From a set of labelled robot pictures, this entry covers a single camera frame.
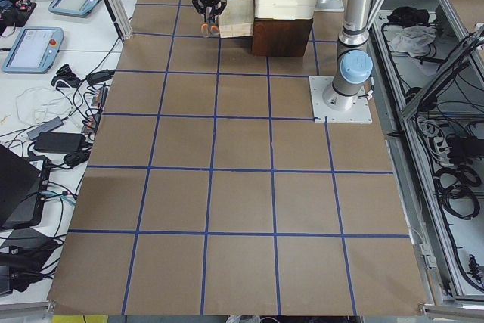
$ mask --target metal bracket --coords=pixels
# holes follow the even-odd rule
[[[316,123],[324,123],[327,119],[329,123],[345,124],[371,124],[370,108],[366,98],[359,98],[353,107],[347,111],[337,111],[325,104],[323,101],[323,91],[327,85],[333,82],[332,76],[310,76],[309,86],[311,88],[312,113]],[[365,95],[365,90],[361,87],[359,96]]]

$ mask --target black connector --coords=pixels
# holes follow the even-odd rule
[[[107,81],[113,77],[115,70],[102,70],[98,72],[91,73],[86,76],[85,80],[89,85],[93,86],[99,82]]]

